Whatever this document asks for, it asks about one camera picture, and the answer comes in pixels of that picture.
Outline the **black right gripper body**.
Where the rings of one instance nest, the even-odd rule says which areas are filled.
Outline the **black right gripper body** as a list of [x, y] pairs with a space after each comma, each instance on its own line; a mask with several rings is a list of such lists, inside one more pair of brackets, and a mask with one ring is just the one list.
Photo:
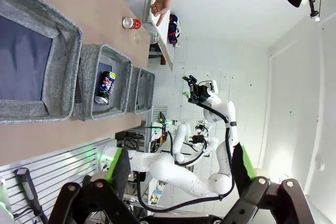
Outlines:
[[196, 85], [193, 88], [193, 103], [203, 103], [206, 102], [210, 97], [208, 92], [208, 87], [205, 85]]

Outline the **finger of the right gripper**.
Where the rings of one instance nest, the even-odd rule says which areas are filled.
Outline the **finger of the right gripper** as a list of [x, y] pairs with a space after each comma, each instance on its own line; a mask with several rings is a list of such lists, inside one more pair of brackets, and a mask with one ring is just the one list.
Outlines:
[[188, 103], [196, 103], [196, 100], [193, 94], [185, 91], [183, 92], [183, 95], [187, 98]]
[[183, 76], [183, 80], [185, 80], [187, 82], [187, 85], [190, 88], [193, 88], [193, 87], [197, 86], [197, 79], [193, 75]]

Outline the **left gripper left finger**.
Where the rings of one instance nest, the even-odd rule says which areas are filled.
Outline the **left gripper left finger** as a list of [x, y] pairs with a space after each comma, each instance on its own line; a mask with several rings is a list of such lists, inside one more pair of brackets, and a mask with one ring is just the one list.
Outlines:
[[104, 178], [62, 186], [48, 222], [85, 223], [90, 213], [103, 211], [110, 223], [139, 223], [123, 202], [130, 171], [128, 150], [118, 148]]

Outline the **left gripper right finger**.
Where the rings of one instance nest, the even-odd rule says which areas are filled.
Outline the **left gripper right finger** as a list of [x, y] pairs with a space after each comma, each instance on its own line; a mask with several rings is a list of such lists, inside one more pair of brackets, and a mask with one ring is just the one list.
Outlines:
[[277, 184], [264, 176], [252, 179], [243, 157], [243, 147], [237, 144], [232, 156], [232, 176], [239, 199], [223, 218], [223, 223], [251, 223], [260, 209], [269, 210], [276, 223], [315, 223], [297, 180], [290, 178]]

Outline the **person's left hand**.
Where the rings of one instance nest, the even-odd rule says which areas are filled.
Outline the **person's left hand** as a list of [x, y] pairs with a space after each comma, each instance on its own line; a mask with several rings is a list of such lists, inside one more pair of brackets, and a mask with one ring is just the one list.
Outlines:
[[160, 26], [165, 14], [171, 9], [174, 0], [155, 0], [151, 5], [151, 13], [159, 17], [156, 26]]

